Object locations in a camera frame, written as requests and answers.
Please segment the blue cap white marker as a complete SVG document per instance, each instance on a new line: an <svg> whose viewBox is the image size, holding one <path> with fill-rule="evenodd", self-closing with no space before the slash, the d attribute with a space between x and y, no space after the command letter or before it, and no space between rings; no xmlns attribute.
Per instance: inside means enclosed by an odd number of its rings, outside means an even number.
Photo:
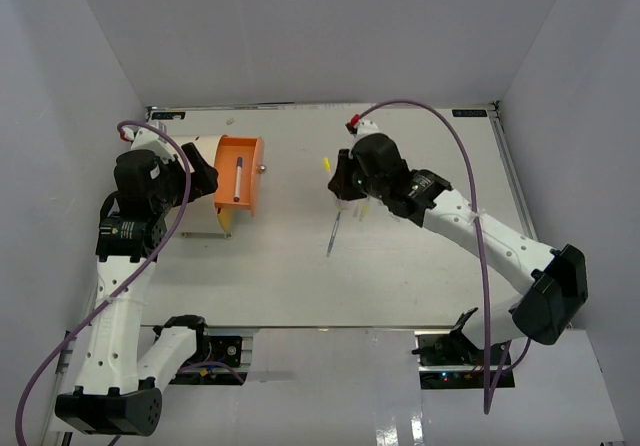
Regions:
<svg viewBox="0 0 640 446"><path fill-rule="evenodd" d="M233 201L235 203L239 203L241 199L242 173L243 173L243 158L241 156L238 156L236 160L236 175L235 175L235 181L234 181L234 194L233 194Z"/></svg>

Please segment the orange drawer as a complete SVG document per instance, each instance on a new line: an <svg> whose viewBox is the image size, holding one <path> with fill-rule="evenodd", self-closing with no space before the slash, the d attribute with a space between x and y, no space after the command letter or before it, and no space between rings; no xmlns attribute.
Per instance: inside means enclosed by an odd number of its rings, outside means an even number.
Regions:
<svg viewBox="0 0 640 446"><path fill-rule="evenodd" d="M218 209L258 210L260 182L265 175L264 140L261 137L223 136L218 144L215 169L218 189L214 202Z"/></svg>

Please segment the yellow bottom drawer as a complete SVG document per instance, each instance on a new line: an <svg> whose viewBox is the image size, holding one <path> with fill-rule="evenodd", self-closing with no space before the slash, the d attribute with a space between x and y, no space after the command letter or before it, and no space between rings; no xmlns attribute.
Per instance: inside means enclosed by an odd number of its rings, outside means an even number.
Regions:
<svg viewBox="0 0 640 446"><path fill-rule="evenodd" d="M230 233L233 225L234 210L230 208L219 208L217 213L217 219L220 228L224 233Z"/></svg>

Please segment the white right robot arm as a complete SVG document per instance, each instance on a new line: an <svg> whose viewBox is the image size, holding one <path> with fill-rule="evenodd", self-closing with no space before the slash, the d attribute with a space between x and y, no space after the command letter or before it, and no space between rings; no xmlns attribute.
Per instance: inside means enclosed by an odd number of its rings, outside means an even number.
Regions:
<svg viewBox="0 0 640 446"><path fill-rule="evenodd" d="M329 190L342 201L373 197L396 217L436 233L496 271L517 297L460 315L451 331L431 346L449 360L472 365L488 348L526 338L555 344L588 298L584 253L567 244L557 249L537 242L490 215L444 178L408 166L396 143L383 133L357 140L339 151Z"/></svg>

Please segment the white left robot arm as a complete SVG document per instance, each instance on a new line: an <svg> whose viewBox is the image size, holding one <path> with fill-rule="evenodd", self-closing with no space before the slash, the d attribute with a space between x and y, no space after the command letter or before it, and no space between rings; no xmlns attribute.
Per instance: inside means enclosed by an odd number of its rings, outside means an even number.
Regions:
<svg viewBox="0 0 640 446"><path fill-rule="evenodd" d="M138 353L146 293L157 248L169 237L165 218L183 212L217 189L217 171L195 144L181 147L188 164L173 154L132 149L116 159L114 210L102 212L96 246L100 313L73 390L57 396L57 418L88 435L149 436L162 412L162 393L186 363L199 365L211 353L206 321L174 316L155 328L155 343Z"/></svg>

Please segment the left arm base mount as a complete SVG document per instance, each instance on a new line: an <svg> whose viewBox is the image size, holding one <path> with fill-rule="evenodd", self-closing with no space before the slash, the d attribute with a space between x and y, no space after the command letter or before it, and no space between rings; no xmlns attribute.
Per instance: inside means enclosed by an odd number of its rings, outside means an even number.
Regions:
<svg viewBox="0 0 640 446"><path fill-rule="evenodd" d="M206 357L196 357L184 363L184 367L198 361L218 362L234 370L220 366L200 366L195 369L177 373L170 385L181 386L241 386L247 379L251 365L253 338L234 332L223 334L205 334Z"/></svg>

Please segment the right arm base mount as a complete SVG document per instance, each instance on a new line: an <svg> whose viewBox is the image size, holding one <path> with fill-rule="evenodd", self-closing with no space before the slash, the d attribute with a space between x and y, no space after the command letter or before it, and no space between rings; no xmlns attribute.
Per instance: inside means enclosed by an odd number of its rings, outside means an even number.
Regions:
<svg viewBox="0 0 640 446"><path fill-rule="evenodd" d="M418 361L422 391L482 390L484 388L483 354L464 358L444 352L439 343L447 333L418 331L412 354Z"/></svg>

